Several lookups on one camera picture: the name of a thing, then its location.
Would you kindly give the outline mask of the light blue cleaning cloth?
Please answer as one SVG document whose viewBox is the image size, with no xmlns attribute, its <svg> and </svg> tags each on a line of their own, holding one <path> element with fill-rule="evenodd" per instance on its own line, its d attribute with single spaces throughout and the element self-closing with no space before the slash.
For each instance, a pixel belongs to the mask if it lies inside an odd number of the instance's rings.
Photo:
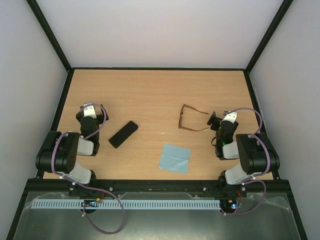
<svg viewBox="0 0 320 240">
<path fill-rule="evenodd" d="M 165 144 L 160 156 L 158 168 L 170 172 L 186 174 L 188 172 L 191 151 L 188 148 Z"/>
</svg>

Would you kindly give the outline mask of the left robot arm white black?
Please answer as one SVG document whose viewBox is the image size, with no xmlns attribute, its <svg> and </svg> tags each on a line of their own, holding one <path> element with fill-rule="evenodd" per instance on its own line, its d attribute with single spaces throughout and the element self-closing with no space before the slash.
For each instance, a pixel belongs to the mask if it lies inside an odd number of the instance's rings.
<svg viewBox="0 0 320 240">
<path fill-rule="evenodd" d="M 105 190 L 97 187 L 97 178 L 93 170 L 82 166 L 77 156 L 94 157 L 100 148 L 100 130 L 109 120 L 102 104 L 85 103 L 76 114 L 80 123 L 80 132 L 50 131 L 35 159 L 39 171 L 52 173 L 62 180 L 86 189 L 89 193 Z"/>
</svg>

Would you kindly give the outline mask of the black sunglasses case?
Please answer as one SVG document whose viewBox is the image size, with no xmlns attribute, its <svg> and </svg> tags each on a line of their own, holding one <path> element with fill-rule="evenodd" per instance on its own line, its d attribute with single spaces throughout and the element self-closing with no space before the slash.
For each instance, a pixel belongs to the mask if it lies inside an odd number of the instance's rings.
<svg viewBox="0 0 320 240">
<path fill-rule="evenodd" d="M 123 126 L 117 133 L 115 133 L 108 141 L 115 149 L 117 149 L 135 131 L 137 131 L 138 128 L 139 126 L 131 120 L 125 126 Z"/>
</svg>

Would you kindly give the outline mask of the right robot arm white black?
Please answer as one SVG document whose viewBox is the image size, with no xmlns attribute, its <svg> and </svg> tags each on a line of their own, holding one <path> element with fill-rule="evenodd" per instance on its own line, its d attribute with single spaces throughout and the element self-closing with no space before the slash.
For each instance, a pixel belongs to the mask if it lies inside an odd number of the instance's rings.
<svg viewBox="0 0 320 240">
<path fill-rule="evenodd" d="M 236 111 L 224 112 L 223 118 L 213 112 L 207 125 L 215 131 L 211 145 L 216 157 L 221 161 L 239 160 L 239 163 L 222 171 L 213 184 L 204 185 L 204 196 L 233 198 L 246 191 L 246 184 L 280 168 L 279 156 L 266 133 L 258 130 L 256 133 L 235 134 L 239 126 Z"/>
</svg>

